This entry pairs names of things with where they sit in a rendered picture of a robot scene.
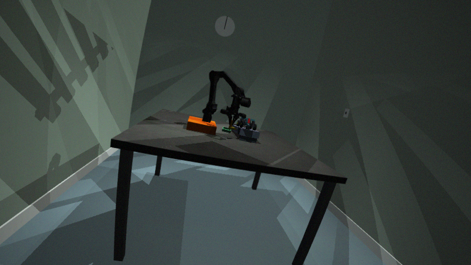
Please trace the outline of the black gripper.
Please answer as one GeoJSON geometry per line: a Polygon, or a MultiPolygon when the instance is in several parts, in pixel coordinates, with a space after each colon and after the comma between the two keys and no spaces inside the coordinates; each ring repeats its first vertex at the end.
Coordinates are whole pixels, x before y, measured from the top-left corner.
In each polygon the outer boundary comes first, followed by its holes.
{"type": "Polygon", "coordinates": [[[231,124],[231,121],[232,121],[232,115],[233,116],[233,123],[232,125],[234,124],[234,122],[239,118],[239,117],[242,117],[242,118],[246,118],[246,114],[244,113],[238,113],[238,110],[239,110],[240,106],[237,105],[237,104],[231,104],[231,110],[230,112],[225,110],[225,109],[221,109],[220,113],[222,114],[226,114],[228,116],[228,119],[229,119],[229,125],[231,124]]]}

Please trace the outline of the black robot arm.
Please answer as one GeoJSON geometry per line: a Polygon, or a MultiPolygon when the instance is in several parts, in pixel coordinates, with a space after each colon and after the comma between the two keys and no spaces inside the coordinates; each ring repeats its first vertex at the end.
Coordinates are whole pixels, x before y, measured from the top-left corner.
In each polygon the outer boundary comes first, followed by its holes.
{"type": "Polygon", "coordinates": [[[209,122],[212,119],[212,114],[217,110],[217,104],[215,103],[216,96],[216,85],[219,78],[224,78],[227,83],[231,86],[232,91],[235,93],[231,95],[233,97],[233,104],[241,105],[244,107],[250,107],[251,98],[246,97],[244,94],[244,89],[237,85],[233,79],[225,71],[210,71],[209,79],[211,81],[210,92],[209,92],[209,101],[206,104],[206,108],[202,110],[203,118],[202,121],[209,122]],[[237,95],[237,96],[236,96],[237,95]],[[241,97],[241,98],[240,98],[241,97]]]}

